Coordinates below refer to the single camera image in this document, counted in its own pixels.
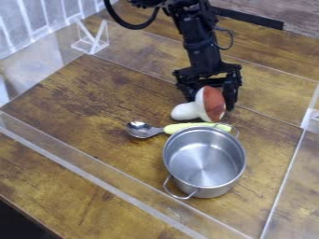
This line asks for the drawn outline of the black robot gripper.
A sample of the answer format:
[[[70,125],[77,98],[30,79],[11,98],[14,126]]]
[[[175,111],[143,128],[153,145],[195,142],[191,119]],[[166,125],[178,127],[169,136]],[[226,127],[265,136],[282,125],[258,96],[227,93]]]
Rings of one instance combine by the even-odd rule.
[[[183,42],[191,65],[177,70],[178,89],[189,102],[194,102],[199,87],[223,87],[223,97],[229,111],[235,109],[239,87],[242,86],[242,66],[222,61],[222,47],[214,40],[197,43]]]

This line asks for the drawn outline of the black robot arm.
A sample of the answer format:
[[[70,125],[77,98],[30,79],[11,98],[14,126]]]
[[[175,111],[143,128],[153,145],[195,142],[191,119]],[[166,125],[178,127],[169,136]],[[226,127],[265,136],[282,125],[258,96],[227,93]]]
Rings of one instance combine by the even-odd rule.
[[[175,70],[173,75],[186,100],[194,101],[199,89],[205,86],[221,88],[226,108],[231,111],[242,86],[242,66],[222,61],[222,47],[218,45],[215,33],[218,19],[209,0],[129,1],[135,7],[162,7],[179,29],[191,66]]]

